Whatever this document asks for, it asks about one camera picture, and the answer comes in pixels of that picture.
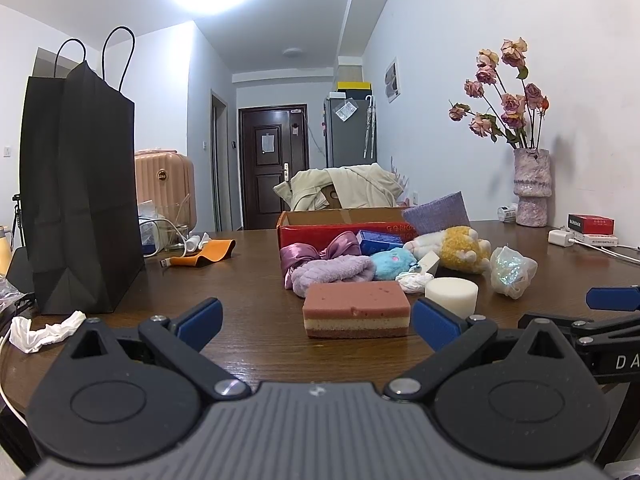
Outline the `white tissue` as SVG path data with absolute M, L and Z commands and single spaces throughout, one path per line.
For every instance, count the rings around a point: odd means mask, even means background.
M 426 285 L 433 280 L 433 274 L 419 272 L 402 272 L 395 278 L 402 291 L 407 295 L 423 295 Z

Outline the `white plush tag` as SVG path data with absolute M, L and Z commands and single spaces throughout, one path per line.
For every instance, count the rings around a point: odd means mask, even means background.
M 418 261 L 420 273 L 435 275 L 439 267 L 439 261 L 439 255 L 436 252 L 428 252 Z

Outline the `white yellow plush alpaca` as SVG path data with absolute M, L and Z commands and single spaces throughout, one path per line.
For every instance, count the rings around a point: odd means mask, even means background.
M 490 269 L 491 244 L 470 226 L 422 234 L 409 240 L 404 248 L 416 260 L 434 252 L 441 266 L 461 273 L 483 274 Z

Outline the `pink layered sponge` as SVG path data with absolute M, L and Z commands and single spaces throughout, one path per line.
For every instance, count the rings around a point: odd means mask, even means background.
M 304 304 L 310 338 L 382 338 L 408 334 L 411 307 L 396 282 L 313 284 Z

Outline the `blue plush toy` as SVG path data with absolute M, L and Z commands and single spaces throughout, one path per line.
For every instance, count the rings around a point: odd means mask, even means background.
M 393 281 L 399 274 L 409 272 L 418 262 L 408 249 L 402 247 L 377 252 L 370 259 L 374 264 L 375 281 Z

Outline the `lilac fluffy towel roll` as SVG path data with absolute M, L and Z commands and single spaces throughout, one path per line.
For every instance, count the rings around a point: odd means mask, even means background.
M 313 284 L 370 282 L 375 274 L 375 265 L 367 256 L 338 256 L 329 260 L 314 260 L 304 263 L 288 276 L 288 288 L 297 296 L 305 298 Z

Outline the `purple rectangular cloth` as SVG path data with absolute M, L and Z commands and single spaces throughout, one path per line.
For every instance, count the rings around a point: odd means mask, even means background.
M 402 218 L 419 235 L 446 230 L 452 226 L 470 226 L 461 192 L 407 208 L 402 212 Z

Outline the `purple satin bow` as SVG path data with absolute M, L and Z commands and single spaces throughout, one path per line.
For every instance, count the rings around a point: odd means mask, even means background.
M 353 232 L 345 231 L 334 237 L 321 250 L 311 244 L 293 243 L 280 249 L 280 263 L 285 289 L 293 288 L 293 272 L 303 264 L 314 260 L 330 260 L 341 256 L 360 256 L 361 249 Z

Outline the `red black small box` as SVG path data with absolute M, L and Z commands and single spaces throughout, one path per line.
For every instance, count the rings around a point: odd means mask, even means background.
M 614 220 L 594 214 L 569 214 L 567 227 L 577 233 L 589 235 L 613 235 Z

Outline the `crumpled white paper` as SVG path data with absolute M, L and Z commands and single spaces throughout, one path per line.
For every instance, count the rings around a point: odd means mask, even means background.
M 30 318 L 17 316 L 11 322 L 9 342 L 25 354 L 37 353 L 43 347 L 59 344 L 73 336 L 85 320 L 85 313 L 75 311 L 61 323 L 47 324 L 40 330 L 33 330 Z

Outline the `red cardboard box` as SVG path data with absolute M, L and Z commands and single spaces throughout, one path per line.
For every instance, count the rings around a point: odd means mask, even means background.
M 418 236 L 398 207 L 283 211 L 277 223 L 279 247 L 305 243 L 316 249 L 328 246 L 343 232 L 361 230 L 398 235 L 403 242 Z

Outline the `beige coat on chair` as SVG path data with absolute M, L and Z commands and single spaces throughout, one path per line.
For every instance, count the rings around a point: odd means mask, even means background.
M 333 186 L 340 208 L 396 207 L 405 187 L 397 174 L 377 162 L 370 165 L 299 171 L 277 184 L 273 192 L 292 211 L 330 208 L 322 190 Z

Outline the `dried pink rose bouquet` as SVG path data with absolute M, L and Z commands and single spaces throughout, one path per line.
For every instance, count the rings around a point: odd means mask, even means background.
M 527 53 L 522 37 L 503 40 L 497 51 L 480 49 L 474 76 L 463 84 L 465 96 L 476 103 L 451 102 L 449 119 L 467 120 L 480 138 L 505 140 L 514 150 L 539 151 L 550 101 L 529 80 Z

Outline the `black paper shopping bag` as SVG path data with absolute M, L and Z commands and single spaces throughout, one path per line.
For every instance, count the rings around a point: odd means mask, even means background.
M 113 312 L 144 267 L 134 102 L 87 62 L 28 78 L 20 195 L 41 314 Z

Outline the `yellow box on fridge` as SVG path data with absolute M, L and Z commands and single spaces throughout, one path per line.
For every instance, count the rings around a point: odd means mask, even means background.
M 371 84 L 367 81 L 337 81 L 337 91 L 370 91 Z

